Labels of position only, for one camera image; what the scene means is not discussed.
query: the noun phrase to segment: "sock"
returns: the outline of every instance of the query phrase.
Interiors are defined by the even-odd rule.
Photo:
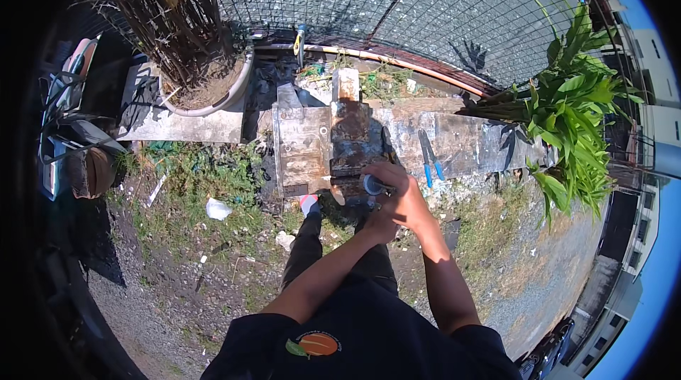
[[[319,213],[319,202],[317,201],[319,197],[314,194],[308,194],[306,196],[300,197],[300,209],[302,214],[307,217],[310,213]]]

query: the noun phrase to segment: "plant pot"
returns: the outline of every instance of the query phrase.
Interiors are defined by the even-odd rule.
[[[246,93],[246,89],[248,89],[249,81],[251,80],[251,72],[253,71],[253,48],[247,48],[244,52],[244,55],[245,59],[239,77],[236,79],[236,82],[234,82],[232,87],[229,88],[227,95],[222,97],[218,102],[207,107],[197,108],[195,110],[184,110],[182,108],[177,108],[175,105],[166,100],[167,96],[163,94],[163,83],[159,77],[159,91],[161,92],[161,95],[156,99],[156,103],[159,105],[165,105],[170,112],[184,117],[203,117],[212,114],[213,112],[224,110],[228,106],[231,106],[235,102],[239,101]]]

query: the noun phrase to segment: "hose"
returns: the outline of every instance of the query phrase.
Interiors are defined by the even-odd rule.
[[[268,44],[268,45],[264,45],[264,46],[256,46],[255,47],[255,49],[259,50],[259,51],[264,51],[264,50],[267,50],[267,49],[270,49],[270,50],[272,50],[272,49],[274,49],[274,50],[293,50],[293,48],[294,48],[293,44],[286,44],[286,43],[275,43],[275,44]],[[412,64],[410,62],[397,60],[396,58],[386,57],[384,55],[378,55],[378,54],[373,53],[373,52],[356,51],[355,49],[344,49],[344,48],[338,48],[336,46],[323,46],[323,45],[319,45],[319,44],[306,44],[305,45],[305,51],[338,53],[338,54],[344,54],[344,55],[351,55],[353,57],[359,57],[359,58],[369,58],[370,60],[374,60],[374,61],[386,62],[386,63],[392,64],[394,66],[412,69],[416,72],[425,74],[426,76],[437,78],[439,80],[442,80],[443,82],[447,82],[451,85],[460,87],[461,89],[464,89],[465,91],[471,92],[474,95],[478,95],[480,97],[485,96],[485,95],[483,95],[483,92],[480,89],[476,89],[473,86],[467,85],[464,82],[456,80],[455,78],[445,76],[444,74],[440,74],[440,73],[435,72],[431,69],[427,69],[427,68],[424,68],[424,67],[421,67],[421,66],[417,66],[416,64]]]

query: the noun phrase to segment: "sky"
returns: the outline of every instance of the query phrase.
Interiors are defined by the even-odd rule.
[[[620,0],[627,7],[624,19],[633,29],[655,28],[641,0]],[[641,273],[643,294],[631,321],[587,380],[618,380],[626,375],[645,349],[681,266],[681,180],[672,180],[660,191],[660,219],[657,239]]]

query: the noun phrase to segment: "shirt logo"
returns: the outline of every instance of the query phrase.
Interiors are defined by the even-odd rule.
[[[286,340],[286,350],[296,356],[328,356],[336,351],[341,351],[341,342],[331,334],[321,331],[311,331],[301,334],[295,339]]]

